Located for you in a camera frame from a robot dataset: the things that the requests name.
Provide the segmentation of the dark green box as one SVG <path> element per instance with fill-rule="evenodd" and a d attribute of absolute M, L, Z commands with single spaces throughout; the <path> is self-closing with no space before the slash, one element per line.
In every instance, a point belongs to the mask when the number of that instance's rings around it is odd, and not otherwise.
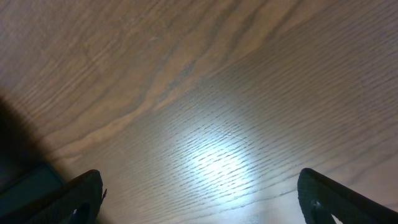
<path fill-rule="evenodd" d="M 1 216 L 37 200 L 65 184 L 60 174 L 44 163 L 1 187 Z"/>

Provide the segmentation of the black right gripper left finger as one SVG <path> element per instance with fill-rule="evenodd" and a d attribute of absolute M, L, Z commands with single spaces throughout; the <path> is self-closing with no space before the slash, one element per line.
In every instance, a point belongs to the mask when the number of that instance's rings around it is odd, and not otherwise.
<path fill-rule="evenodd" d="M 1 223 L 95 223 L 103 202 L 98 170 L 89 170 L 5 216 Z"/>

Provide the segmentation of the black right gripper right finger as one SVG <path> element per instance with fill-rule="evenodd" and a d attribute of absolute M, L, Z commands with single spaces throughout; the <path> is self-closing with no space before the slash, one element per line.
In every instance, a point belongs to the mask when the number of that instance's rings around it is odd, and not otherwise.
<path fill-rule="evenodd" d="M 397 223 L 397 212 L 310 168 L 301 170 L 298 200 L 306 223 Z"/>

